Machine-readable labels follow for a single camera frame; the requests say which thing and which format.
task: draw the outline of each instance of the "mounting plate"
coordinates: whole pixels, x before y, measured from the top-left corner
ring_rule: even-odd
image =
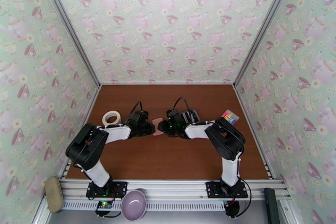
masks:
[[[205,186],[207,188],[207,197],[208,198],[247,198],[247,191],[245,188],[245,184],[243,182],[240,182],[237,185],[236,193],[234,195],[231,195],[231,197],[227,197],[222,192],[222,187],[220,182],[206,182]]]
[[[127,182],[108,182],[103,188],[93,182],[87,188],[87,198],[123,198],[127,193]]]

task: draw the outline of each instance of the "brown tabletop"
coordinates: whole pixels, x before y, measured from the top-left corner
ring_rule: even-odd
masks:
[[[241,157],[243,179],[268,179],[263,161],[231,85],[104,85],[89,118],[102,125],[103,115],[111,110],[125,120],[137,101],[141,101],[149,119],[163,117],[178,97],[187,99],[197,110],[201,121],[218,118],[226,109],[240,117],[234,125],[246,138]],[[177,110],[186,110],[180,101]],[[221,157],[208,139],[186,140],[167,135],[134,137],[107,144],[100,158],[114,179],[219,179]],[[86,177],[70,168],[67,178]]]

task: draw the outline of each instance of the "mint green wall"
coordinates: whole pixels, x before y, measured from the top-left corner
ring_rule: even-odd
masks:
[[[306,223],[336,223],[336,0],[284,0],[239,84]]]
[[[62,0],[103,83],[232,83],[273,0]]]
[[[30,223],[95,84],[49,0],[0,1],[0,223]]]

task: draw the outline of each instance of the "masking tape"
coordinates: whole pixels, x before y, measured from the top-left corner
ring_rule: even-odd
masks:
[[[108,119],[110,117],[117,117],[117,119],[112,123],[108,123]],[[120,122],[121,122],[121,117],[120,117],[119,112],[117,111],[106,112],[105,115],[102,117],[102,123],[104,124],[104,126],[116,125],[116,124],[119,124]]]

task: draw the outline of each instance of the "colorful card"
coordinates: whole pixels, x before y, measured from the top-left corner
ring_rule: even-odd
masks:
[[[225,118],[231,125],[234,125],[239,119],[239,117],[231,110],[226,110],[222,114],[222,117]]]

